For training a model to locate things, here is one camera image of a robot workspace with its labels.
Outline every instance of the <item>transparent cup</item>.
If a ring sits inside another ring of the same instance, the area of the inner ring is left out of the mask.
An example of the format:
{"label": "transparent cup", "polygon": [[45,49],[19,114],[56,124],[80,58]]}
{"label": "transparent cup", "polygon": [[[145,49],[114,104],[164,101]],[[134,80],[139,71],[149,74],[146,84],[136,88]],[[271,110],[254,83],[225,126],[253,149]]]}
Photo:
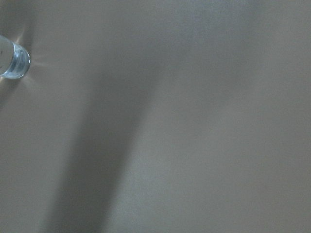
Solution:
{"label": "transparent cup", "polygon": [[0,35],[0,76],[7,79],[23,77],[30,66],[30,57],[24,47]]}

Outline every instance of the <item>gray background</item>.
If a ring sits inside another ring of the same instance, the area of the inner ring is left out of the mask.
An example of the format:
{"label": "gray background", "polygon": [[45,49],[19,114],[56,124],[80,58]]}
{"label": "gray background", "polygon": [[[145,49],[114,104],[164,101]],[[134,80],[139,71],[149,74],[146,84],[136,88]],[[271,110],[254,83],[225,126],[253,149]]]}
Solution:
{"label": "gray background", "polygon": [[311,1],[0,0],[1,233],[310,233]]}

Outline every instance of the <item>glass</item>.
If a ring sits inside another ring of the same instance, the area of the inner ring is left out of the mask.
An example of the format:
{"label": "glass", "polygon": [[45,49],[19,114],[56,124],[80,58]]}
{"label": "glass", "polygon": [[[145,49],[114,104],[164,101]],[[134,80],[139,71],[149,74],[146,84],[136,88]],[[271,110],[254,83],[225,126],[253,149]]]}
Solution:
{"label": "glass", "polygon": [[21,78],[29,66],[30,57],[25,48],[0,35],[0,76],[7,79]]}

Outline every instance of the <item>glass bottom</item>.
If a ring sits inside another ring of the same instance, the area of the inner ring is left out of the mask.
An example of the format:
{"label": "glass bottom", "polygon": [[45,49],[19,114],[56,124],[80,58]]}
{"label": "glass bottom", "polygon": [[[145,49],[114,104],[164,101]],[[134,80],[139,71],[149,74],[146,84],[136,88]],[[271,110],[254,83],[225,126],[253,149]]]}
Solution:
{"label": "glass bottom", "polygon": [[7,79],[18,79],[23,77],[30,66],[30,56],[28,52],[20,45],[13,43],[14,57],[5,73],[1,76]]}

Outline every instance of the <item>transparent object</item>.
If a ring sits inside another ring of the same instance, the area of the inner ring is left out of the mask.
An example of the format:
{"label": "transparent object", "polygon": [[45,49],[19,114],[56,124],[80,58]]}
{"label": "transparent object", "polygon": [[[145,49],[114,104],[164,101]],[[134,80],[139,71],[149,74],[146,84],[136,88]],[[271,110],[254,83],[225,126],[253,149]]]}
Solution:
{"label": "transparent object", "polygon": [[0,35],[0,76],[7,79],[21,78],[29,66],[30,57],[25,48]]}

